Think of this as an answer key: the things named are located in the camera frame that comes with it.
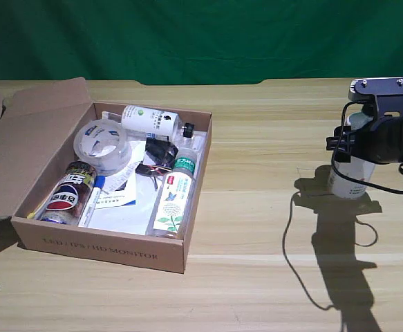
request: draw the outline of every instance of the green label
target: green label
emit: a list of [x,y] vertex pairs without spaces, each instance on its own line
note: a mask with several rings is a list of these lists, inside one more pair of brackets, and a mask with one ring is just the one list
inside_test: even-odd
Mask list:
[[185,168],[193,174],[195,172],[195,163],[187,157],[180,157],[175,161],[175,168]]

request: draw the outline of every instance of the spray bottle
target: spray bottle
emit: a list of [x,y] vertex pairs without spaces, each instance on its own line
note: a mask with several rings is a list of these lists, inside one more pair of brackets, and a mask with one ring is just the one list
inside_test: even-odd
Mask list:
[[[372,117],[363,112],[353,113],[346,119],[346,125],[351,126],[352,130],[362,128],[365,124],[373,120]],[[351,156],[349,163],[338,163],[335,166],[342,174],[357,180],[369,182],[375,169],[375,164]],[[330,171],[328,187],[332,194],[343,199],[358,199],[366,191],[367,186],[348,181],[338,176],[333,169]]]
[[196,159],[193,149],[179,149],[174,168],[163,178],[146,235],[182,239],[194,188]]

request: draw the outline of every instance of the can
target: can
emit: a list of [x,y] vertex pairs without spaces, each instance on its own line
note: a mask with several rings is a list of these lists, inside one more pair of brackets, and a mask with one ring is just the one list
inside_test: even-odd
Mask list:
[[75,161],[69,164],[40,220],[78,225],[96,177],[97,170],[88,163]]

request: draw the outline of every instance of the bottle cap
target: bottle cap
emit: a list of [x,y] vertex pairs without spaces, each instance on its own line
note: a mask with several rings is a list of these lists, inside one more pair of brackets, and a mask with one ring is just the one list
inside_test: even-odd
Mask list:
[[192,138],[192,136],[194,135],[194,127],[195,126],[193,123],[186,122],[182,130],[182,136],[186,138]]

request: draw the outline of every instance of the marker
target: marker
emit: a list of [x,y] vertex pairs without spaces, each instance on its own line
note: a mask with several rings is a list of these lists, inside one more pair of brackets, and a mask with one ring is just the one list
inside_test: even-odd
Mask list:
[[88,227],[95,206],[97,205],[98,198],[100,197],[100,192],[102,192],[105,179],[106,178],[101,175],[98,175],[95,179],[95,184],[93,186],[91,196],[89,197],[88,203],[84,207],[83,214],[78,222],[78,227]]

